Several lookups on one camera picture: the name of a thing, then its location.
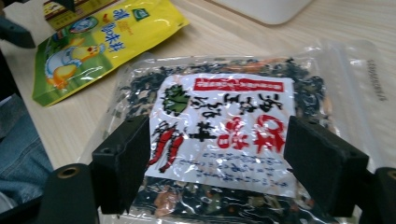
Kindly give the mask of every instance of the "yellow snack bag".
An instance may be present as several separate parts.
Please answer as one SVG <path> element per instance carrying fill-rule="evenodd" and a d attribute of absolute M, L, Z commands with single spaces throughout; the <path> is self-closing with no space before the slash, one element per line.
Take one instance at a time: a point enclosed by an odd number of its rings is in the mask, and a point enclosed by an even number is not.
<path fill-rule="evenodd" d="M 33 99 L 56 104 L 187 24 L 169 0 L 126 0 L 68 25 L 38 46 Z"/>

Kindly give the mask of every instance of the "jeans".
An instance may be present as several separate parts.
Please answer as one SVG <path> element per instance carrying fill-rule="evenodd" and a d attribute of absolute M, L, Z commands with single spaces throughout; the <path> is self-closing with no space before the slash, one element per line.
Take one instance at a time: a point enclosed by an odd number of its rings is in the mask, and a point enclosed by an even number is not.
<path fill-rule="evenodd" d="M 0 192 L 17 204 L 26 203 L 43 193 L 51 172 L 50 160 L 26 113 L 0 143 Z"/>

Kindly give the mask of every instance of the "table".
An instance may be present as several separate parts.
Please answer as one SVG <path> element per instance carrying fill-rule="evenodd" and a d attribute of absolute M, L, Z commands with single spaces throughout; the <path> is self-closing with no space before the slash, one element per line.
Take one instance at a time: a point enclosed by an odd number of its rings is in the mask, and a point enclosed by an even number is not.
<path fill-rule="evenodd" d="M 6 8 L 8 18 L 28 28 L 37 44 L 54 33 L 43 19 L 45 1 L 31 0 Z M 191 25 L 149 51 L 157 57 L 267 55 L 307 45 L 321 37 L 340 41 L 358 38 L 376 44 L 389 71 L 387 76 L 393 81 L 396 78 L 394 0 L 317 0 L 293 20 L 275 26 L 258 24 L 209 1 L 173 2 Z M 53 167 L 76 162 L 106 112 L 116 76 L 110 74 L 59 104 L 42 107 L 31 97 L 35 49 L 20 49 L 4 41 L 0 45 Z M 396 91 L 388 94 L 392 100 Z M 386 128 L 388 145 L 395 146 L 393 127 Z M 396 164 L 396 155 L 391 150 L 385 157 L 389 160 L 387 164 Z"/>

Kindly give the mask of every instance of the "white label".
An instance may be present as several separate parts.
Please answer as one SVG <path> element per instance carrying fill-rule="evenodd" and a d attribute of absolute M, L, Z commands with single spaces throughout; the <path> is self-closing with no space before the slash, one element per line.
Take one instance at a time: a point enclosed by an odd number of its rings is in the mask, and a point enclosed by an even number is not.
<path fill-rule="evenodd" d="M 150 114 L 146 175 L 294 195 L 283 159 L 292 80 L 244 74 L 168 77 Z"/>

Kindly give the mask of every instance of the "box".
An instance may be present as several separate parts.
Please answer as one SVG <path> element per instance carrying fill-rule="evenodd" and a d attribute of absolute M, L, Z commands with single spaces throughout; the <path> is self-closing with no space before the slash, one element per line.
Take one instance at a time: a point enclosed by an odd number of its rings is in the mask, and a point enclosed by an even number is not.
<path fill-rule="evenodd" d="M 48 1 L 44 3 L 44 18 L 55 30 L 78 21 L 92 13 L 107 7 L 118 0 L 75 0 L 76 12 L 70 11 L 62 5 Z"/>

